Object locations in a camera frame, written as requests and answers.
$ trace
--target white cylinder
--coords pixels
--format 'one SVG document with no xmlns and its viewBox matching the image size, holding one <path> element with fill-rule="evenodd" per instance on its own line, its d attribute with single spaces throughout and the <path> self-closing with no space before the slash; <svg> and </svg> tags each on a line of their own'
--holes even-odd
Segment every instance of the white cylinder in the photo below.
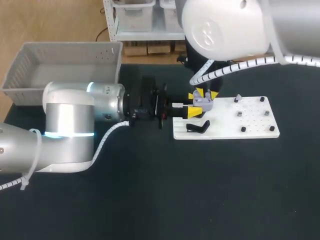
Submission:
<svg viewBox="0 0 320 240">
<path fill-rule="evenodd" d="M 182 26 L 191 46 L 216 61 L 261 55 L 270 45 L 257 0 L 188 0 Z"/>
</svg>

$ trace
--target wooden floor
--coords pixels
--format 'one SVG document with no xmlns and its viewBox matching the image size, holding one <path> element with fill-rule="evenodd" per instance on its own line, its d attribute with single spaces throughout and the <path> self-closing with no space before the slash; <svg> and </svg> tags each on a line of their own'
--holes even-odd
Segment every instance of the wooden floor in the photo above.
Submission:
<svg viewBox="0 0 320 240">
<path fill-rule="evenodd" d="M 107 26 L 103 0 L 0 0 L 0 83 L 24 42 L 91 42 Z M 109 41 L 108 31 L 98 41 Z M 123 63 L 175 64 L 177 55 L 123 57 Z M 0 123 L 11 100 L 0 92 Z"/>
</svg>

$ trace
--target black mat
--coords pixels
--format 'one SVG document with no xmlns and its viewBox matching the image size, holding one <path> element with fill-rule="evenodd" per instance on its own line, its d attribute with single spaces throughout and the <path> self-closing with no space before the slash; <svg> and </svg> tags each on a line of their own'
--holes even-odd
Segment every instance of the black mat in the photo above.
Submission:
<svg viewBox="0 0 320 240">
<path fill-rule="evenodd" d="M 192 76 L 179 65 L 123 65 L 120 80 L 141 74 L 177 93 Z M 37 173 L 24 192 L 0 191 L 0 238 L 319 239 L 319 90 L 312 67 L 230 74 L 219 96 L 267 96 L 279 138 L 178 141 L 170 120 L 163 130 L 138 122 L 114 132 L 88 171 Z M 6 123 L 43 131 L 44 119 L 41 108 L 13 106 Z M 96 125 L 96 143 L 107 129 Z"/>
</svg>

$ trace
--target white plastic board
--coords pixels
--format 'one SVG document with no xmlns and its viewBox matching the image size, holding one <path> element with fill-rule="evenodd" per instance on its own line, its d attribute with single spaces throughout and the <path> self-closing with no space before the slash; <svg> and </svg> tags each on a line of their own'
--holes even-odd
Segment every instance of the white plastic board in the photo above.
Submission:
<svg viewBox="0 0 320 240">
<path fill-rule="evenodd" d="M 280 135 L 275 117 L 268 98 L 260 101 L 260 96 L 243 97 L 235 103 L 234 97 L 217 97 L 213 108 L 202 118 L 173 118 L 173 137 L 176 140 L 217 140 L 217 139 L 267 139 L 278 138 Z M 173 103 L 173 107 L 181 108 L 182 103 Z M 205 133 L 187 132 L 186 124 L 202 126 L 210 120 Z"/>
</svg>

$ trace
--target white storage box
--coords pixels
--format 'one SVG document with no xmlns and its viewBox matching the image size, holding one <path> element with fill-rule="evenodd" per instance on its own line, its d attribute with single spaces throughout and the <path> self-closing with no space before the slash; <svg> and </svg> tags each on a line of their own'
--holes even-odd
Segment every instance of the white storage box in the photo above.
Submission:
<svg viewBox="0 0 320 240">
<path fill-rule="evenodd" d="M 117 83 L 122 46 L 122 42 L 26 42 L 0 92 L 17 106 L 42 106 L 50 82 Z"/>
<path fill-rule="evenodd" d="M 121 32 L 151 32 L 153 8 L 156 0 L 146 0 L 143 4 L 113 3 Z"/>
<path fill-rule="evenodd" d="M 176 3 L 174 0 L 160 0 L 160 6 L 164 11 L 165 29 L 169 33 L 183 33 L 184 30 L 178 23 Z"/>
</svg>

